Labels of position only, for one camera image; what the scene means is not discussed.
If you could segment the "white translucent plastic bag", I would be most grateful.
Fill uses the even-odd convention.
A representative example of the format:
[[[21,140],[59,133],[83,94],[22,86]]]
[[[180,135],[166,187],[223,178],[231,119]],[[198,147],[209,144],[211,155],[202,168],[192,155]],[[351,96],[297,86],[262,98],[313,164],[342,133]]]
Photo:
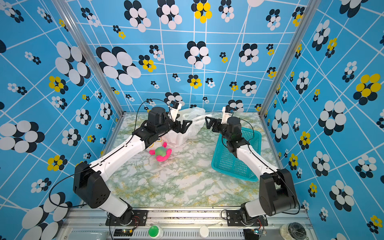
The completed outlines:
[[[184,120],[190,120],[192,123],[184,134],[170,131],[162,136],[162,140],[167,142],[171,148],[181,146],[187,140],[195,137],[198,134],[198,132],[205,124],[206,110],[199,107],[190,108],[179,111],[179,115],[180,116],[178,117],[178,120],[180,122]]]

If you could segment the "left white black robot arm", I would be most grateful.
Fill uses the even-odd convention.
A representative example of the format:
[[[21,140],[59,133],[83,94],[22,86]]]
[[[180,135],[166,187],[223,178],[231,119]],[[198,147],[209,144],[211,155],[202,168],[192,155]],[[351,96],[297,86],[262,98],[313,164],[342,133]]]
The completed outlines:
[[[74,193],[92,209],[101,209],[128,225],[133,218],[133,208],[109,190],[106,182],[122,165],[146,150],[159,137],[168,132],[185,134],[191,120],[180,122],[178,110],[167,113],[162,107],[153,108],[148,119],[132,132],[128,139],[103,157],[89,164],[80,163],[75,168]]]

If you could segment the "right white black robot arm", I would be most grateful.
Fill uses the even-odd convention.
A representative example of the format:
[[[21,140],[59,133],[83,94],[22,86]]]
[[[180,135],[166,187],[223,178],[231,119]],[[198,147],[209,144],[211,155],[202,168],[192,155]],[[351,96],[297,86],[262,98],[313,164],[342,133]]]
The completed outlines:
[[[291,209],[300,210],[300,203],[291,173],[278,169],[258,154],[249,141],[242,136],[241,119],[221,119],[206,117],[207,129],[220,133],[227,140],[227,149],[242,161],[259,179],[259,198],[241,205],[242,219],[247,225],[260,216],[290,214]]]

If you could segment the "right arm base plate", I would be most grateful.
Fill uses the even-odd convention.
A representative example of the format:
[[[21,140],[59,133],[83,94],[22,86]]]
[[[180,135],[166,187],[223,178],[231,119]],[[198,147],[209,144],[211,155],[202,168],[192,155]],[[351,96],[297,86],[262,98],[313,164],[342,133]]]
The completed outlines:
[[[249,217],[245,210],[223,210],[221,218],[227,221],[229,227],[256,227],[262,228],[268,226],[266,216]]]

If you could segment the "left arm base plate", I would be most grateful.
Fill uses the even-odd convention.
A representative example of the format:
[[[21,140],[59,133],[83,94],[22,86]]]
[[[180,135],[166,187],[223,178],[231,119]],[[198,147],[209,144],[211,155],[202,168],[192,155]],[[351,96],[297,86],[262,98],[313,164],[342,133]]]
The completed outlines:
[[[149,211],[128,210],[121,217],[107,214],[106,226],[145,226]]]

